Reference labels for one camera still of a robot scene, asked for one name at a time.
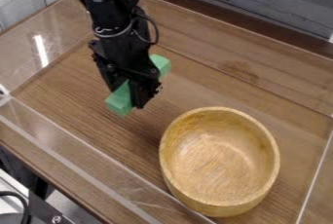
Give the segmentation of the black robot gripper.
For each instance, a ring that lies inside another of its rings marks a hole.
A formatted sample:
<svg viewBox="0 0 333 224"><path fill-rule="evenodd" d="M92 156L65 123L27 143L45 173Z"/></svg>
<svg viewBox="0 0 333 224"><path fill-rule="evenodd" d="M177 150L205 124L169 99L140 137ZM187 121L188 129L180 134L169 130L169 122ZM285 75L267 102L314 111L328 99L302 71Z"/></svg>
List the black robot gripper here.
<svg viewBox="0 0 333 224"><path fill-rule="evenodd" d="M132 105L144 109L160 93L161 72L150 59L154 45L149 29L94 31L97 40L89 43L102 78L114 92L129 80Z"/></svg>

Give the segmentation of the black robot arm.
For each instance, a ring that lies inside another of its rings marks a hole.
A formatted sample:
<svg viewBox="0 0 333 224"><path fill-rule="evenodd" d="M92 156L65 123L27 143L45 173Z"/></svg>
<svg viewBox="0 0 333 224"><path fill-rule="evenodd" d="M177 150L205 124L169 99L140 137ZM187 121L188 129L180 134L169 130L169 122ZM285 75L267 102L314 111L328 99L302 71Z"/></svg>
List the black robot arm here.
<svg viewBox="0 0 333 224"><path fill-rule="evenodd" d="M141 0L80 0L90 17L96 39L89 48L102 78L116 91L129 85L129 100L144 108L161 86L161 71L150 58L160 28L140 6Z"/></svg>

